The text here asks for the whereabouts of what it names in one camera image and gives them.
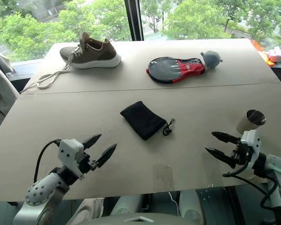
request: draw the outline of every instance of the robotic arm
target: robotic arm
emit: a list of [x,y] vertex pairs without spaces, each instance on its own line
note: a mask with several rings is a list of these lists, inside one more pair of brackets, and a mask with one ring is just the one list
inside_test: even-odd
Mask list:
[[21,210],[13,220],[13,225],[47,225],[61,202],[63,196],[78,179],[90,170],[100,168],[111,157],[117,144],[106,149],[97,160],[91,160],[84,151],[99,139],[95,135],[83,143],[75,139],[53,141],[59,146],[58,158],[61,168],[54,168],[49,175],[35,182],[28,190]]
[[[276,224],[281,225],[281,158],[266,156],[260,152],[261,140],[256,130],[245,131],[241,138],[222,132],[212,132],[212,135],[220,141],[235,144],[236,148],[232,151],[231,157],[215,148],[205,147],[205,149],[233,169],[236,165],[242,166],[236,171],[223,174],[223,177],[235,177],[246,169],[253,169],[255,175],[267,178],[269,191],[260,206],[274,211]],[[264,205],[267,200],[270,200],[270,206]]]

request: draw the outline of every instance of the drawstring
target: drawstring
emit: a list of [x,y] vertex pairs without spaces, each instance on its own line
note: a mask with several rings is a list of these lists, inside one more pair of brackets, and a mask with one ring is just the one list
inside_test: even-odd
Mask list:
[[[73,58],[74,58],[74,53],[76,53],[78,50],[79,50],[79,46],[70,53],[69,55],[69,58],[67,59],[67,63],[65,65],[65,67],[63,67],[62,70],[59,70],[53,74],[46,74],[46,75],[43,75],[41,76],[38,81],[32,83],[31,85],[29,85],[27,88],[23,89],[20,93],[23,93],[24,91],[26,91],[27,89],[30,89],[32,87],[34,87],[35,85],[39,88],[39,89],[46,89],[46,88],[49,88],[53,83],[54,81],[56,80],[56,78],[60,75],[60,74],[64,74],[66,72],[68,72],[69,68],[71,68],[71,65],[72,65],[72,61],[73,61]],[[50,83],[48,83],[47,85],[45,86],[40,86],[40,83],[43,82],[43,81],[46,81],[48,80],[49,78],[53,77],[53,79],[50,81]]]
[[172,130],[169,128],[170,127],[170,125],[174,122],[174,118],[172,118],[171,120],[170,120],[170,123],[167,123],[167,126],[163,129],[163,135],[164,136],[168,136],[170,133],[172,133]]

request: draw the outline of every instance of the cup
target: cup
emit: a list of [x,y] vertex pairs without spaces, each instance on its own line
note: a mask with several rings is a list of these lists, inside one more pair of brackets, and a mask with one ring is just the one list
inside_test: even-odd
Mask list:
[[265,123],[266,117],[262,112],[255,109],[250,109],[237,125],[237,131],[243,134],[244,131],[255,130]]

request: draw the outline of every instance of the window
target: window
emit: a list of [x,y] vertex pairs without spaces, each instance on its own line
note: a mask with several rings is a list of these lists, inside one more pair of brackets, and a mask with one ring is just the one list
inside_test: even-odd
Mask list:
[[280,0],[140,0],[145,40],[249,38],[281,47]]
[[15,61],[43,58],[78,34],[131,40],[124,0],[0,0],[0,50]]

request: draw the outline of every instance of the beige table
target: beige table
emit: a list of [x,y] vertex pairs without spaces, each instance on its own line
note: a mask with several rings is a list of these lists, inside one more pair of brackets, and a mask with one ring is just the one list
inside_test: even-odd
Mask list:
[[[281,84],[276,83],[275,75],[261,63],[259,61],[260,69],[255,68],[255,71],[264,74],[258,73],[259,79],[254,78],[255,74],[248,76],[264,82],[260,84],[239,85],[236,82],[235,85],[212,86],[209,82],[213,80],[208,79],[204,87],[185,87],[182,82],[174,88],[130,90],[127,85],[123,90],[98,91],[100,87],[94,87],[93,91],[48,93],[51,90],[48,89],[44,94],[34,90],[36,94],[22,95],[0,127],[0,201],[22,199],[32,184],[38,154],[47,142],[57,137],[83,141],[97,133],[105,135],[87,150],[94,159],[113,143],[118,143],[117,149],[101,169],[76,182],[65,199],[242,184],[233,178],[223,178],[222,173],[230,168],[207,153],[204,146],[230,154],[233,145],[221,143],[211,132],[238,135],[237,122],[246,110],[254,108],[267,117],[266,125],[259,129],[262,151],[281,157]],[[60,78],[52,89],[60,81],[66,83],[65,76]],[[148,81],[146,85],[156,85],[150,79]],[[106,84],[103,88],[112,87]],[[138,100],[161,117],[176,119],[170,136],[164,137],[158,132],[143,141],[135,134],[119,113]],[[46,150],[39,179],[60,165],[57,153],[55,146]]]
[[[33,88],[23,94],[280,83],[248,39],[139,41],[112,44],[122,56],[122,61],[116,68],[72,68],[70,73],[60,75],[49,89]],[[29,83],[38,80],[44,74],[62,69],[65,62],[61,59],[59,50],[70,45],[77,46],[76,43],[54,44]],[[202,59],[200,53],[208,50],[217,51],[223,63],[201,76],[168,85],[152,81],[146,73],[149,62],[158,57]]]

